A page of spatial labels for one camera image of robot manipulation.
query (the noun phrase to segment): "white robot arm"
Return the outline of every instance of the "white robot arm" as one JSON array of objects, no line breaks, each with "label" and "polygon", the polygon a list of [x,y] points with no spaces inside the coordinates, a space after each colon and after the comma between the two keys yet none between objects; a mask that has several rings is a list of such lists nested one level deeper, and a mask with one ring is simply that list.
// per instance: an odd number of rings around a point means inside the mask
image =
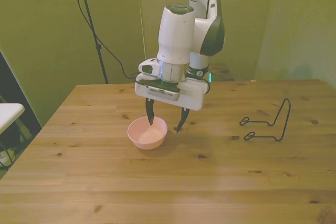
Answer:
[{"label": "white robot arm", "polygon": [[135,92],[146,98],[146,111],[153,123],[154,100],[182,107],[177,132],[189,110],[200,110],[208,84],[208,57],[222,50],[225,32],[221,0],[190,0],[189,5],[164,8],[156,58],[139,65]]}]

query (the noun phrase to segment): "olive green wall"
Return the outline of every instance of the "olive green wall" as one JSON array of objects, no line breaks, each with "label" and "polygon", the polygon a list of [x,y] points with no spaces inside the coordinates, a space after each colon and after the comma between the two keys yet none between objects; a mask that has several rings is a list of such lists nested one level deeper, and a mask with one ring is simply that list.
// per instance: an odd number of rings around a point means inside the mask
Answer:
[{"label": "olive green wall", "polygon": [[336,0],[273,0],[256,79],[336,86]]},{"label": "olive green wall", "polygon": [[[155,58],[163,8],[181,0],[141,0],[147,58]],[[222,0],[226,30],[224,49],[210,63],[226,63],[236,80],[255,74],[271,0]]]},{"label": "olive green wall", "polygon": [[[144,59],[139,0],[88,0],[97,34],[128,74]],[[77,84],[103,83],[76,0],[0,0],[0,50],[41,125]],[[111,83],[127,82],[103,50]]]}]

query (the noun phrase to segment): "table surface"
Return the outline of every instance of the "table surface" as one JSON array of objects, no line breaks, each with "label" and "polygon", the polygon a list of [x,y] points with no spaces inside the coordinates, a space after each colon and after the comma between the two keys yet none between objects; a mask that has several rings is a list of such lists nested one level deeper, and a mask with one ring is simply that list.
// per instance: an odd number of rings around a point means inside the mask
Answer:
[{"label": "table surface", "polygon": [[25,111],[19,103],[0,103],[0,134]]},{"label": "table surface", "polygon": [[[274,127],[292,103],[285,138]],[[336,223],[336,91],[320,81],[213,83],[203,110],[159,103],[165,142],[127,137],[145,115],[134,85],[77,86],[0,180],[1,223]]]}]

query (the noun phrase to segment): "black wire rack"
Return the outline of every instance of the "black wire rack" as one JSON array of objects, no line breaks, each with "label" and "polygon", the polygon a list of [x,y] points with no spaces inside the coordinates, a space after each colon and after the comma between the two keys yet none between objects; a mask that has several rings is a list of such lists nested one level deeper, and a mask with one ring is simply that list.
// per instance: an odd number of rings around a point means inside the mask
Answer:
[{"label": "black wire rack", "polygon": [[251,131],[249,133],[247,133],[245,136],[244,136],[244,139],[245,140],[251,140],[252,138],[273,138],[276,142],[280,142],[283,138],[284,138],[284,135],[285,135],[285,132],[286,132],[286,127],[287,127],[287,123],[288,123],[288,119],[289,119],[289,115],[290,115],[290,110],[291,110],[291,103],[290,103],[290,100],[288,98],[285,98],[282,102],[282,105],[278,111],[278,114],[277,116],[275,117],[273,123],[269,123],[267,121],[251,121],[249,117],[245,117],[241,120],[241,122],[239,123],[241,126],[244,126],[246,125],[247,123],[264,123],[264,124],[267,124],[268,126],[272,127],[276,124],[278,118],[279,118],[279,115],[282,111],[282,108],[284,107],[285,103],[288,102],[288,112],[287,112],[287,117],[286,117],[286,122],[285,122],[285,125],[283,127],[283,131],[282,131],[282,135],[280,138],[276,138],[275,136],[262,136],[262,135],[257,135],[254,131]]}]

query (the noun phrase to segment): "bowl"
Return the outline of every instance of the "bowl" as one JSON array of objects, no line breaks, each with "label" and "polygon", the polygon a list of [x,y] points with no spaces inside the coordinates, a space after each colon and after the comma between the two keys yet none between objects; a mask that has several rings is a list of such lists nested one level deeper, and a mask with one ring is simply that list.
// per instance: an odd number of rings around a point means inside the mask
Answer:
[{"label": "bowl", "polygon": [[142,150],[152,150],[163,143],[167,131],[168,127],[163,119],[155,116],[151,126],[147,116],[145,116],[131,123],[127,134],[136,147]]}]

